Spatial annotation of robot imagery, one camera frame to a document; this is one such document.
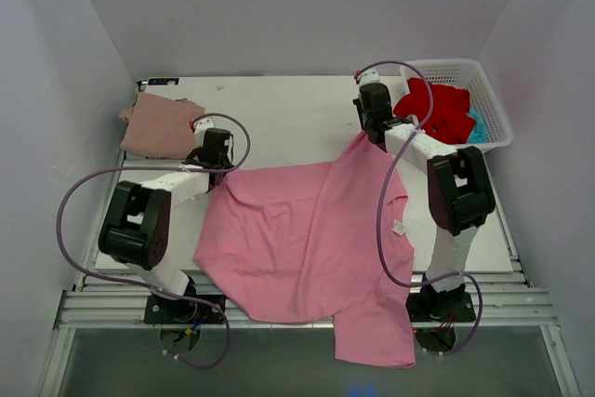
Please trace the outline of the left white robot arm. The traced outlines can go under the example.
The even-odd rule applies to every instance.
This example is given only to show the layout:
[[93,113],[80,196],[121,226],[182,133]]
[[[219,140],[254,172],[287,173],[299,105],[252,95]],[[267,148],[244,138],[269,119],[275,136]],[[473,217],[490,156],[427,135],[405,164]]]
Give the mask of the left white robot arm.
[[121,181],[112,193],[99,233],[99,251],[126,265],[165,300],[165,311],[177,322],[197,311],[191,278],[167,254],[173,210],[198,195],[211,192],[233,167],[231,131],[208,128],[199,133],[180,171],[134,183]]

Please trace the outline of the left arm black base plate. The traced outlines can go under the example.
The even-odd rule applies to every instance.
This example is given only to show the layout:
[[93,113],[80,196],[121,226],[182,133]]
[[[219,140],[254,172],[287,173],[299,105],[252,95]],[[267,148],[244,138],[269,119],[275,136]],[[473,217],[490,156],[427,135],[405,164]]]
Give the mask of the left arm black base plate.
[[149,295],[146,301],[143,323],[145,324],[222,324],[219,311],[204,303],[187,300],[172,300]]

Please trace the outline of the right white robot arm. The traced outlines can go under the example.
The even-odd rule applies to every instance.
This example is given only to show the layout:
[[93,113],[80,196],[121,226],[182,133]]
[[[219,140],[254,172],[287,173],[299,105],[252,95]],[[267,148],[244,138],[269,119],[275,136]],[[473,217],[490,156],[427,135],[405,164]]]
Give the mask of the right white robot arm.
[[482,308],[472,303],[466,290],[466,263],[477,231],[496,208],[483,153],[475,146],[457,149],[444,144],[395,117],[390,92],[380,82],[361,85],[353,103],[370,142],[427,177],[436,233],[430,265],[406,301],[410,320],[477,321]]

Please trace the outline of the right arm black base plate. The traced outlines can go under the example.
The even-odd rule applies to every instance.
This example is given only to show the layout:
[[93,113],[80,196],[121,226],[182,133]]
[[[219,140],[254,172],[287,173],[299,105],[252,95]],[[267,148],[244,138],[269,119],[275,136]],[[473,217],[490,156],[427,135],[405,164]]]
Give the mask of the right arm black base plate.
[[470,293],[464,285],[436,292],[431,285],[412,293],[406,300],[406,308],[412,323],[473,323],[476,313]]

